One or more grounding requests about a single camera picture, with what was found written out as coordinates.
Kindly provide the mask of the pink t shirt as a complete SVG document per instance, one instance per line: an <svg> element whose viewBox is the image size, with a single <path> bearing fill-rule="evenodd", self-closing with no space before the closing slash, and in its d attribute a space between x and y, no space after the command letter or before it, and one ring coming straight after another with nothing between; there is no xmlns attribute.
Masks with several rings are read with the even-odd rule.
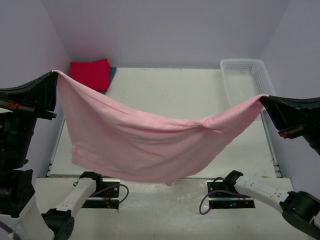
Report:
<svg viewBox="0 0 320 240"><path fill-rule="evenodd" d="M206 168L258 117L260 96L198 120L136 110L58 72L57 90L71 141L71 161L83 169L139 183L164 183Z"/></svg>

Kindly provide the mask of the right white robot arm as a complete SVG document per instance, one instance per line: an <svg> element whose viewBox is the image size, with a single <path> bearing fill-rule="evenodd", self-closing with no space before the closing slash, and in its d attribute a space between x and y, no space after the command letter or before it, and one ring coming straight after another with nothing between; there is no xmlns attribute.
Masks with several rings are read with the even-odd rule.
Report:
<svg viewBox="0 0 320 240"><path fill-rule="evenodd" d="M320 152L320 99L262 96L265 107L280 137L303 137L309 146ZM257 199L276 209L294 228L318 240L320 238L320 200L304 191L276 189L250 179L233 170L224 182L237 193Z"/></svg>

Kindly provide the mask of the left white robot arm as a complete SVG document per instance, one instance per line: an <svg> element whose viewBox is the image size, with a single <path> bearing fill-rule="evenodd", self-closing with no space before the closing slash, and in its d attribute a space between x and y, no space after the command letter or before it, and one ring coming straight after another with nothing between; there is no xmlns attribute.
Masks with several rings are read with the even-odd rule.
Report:
<svg viewBox="0 0 320 240"><path fill-rule="evenodd" d="M41 213L27 163L38 119L56 117L58 73L50 71L23 85L0 91L0 226L12 240L67 240L75 217L102 185L100 174L84 172L71 193Z"/></svg>

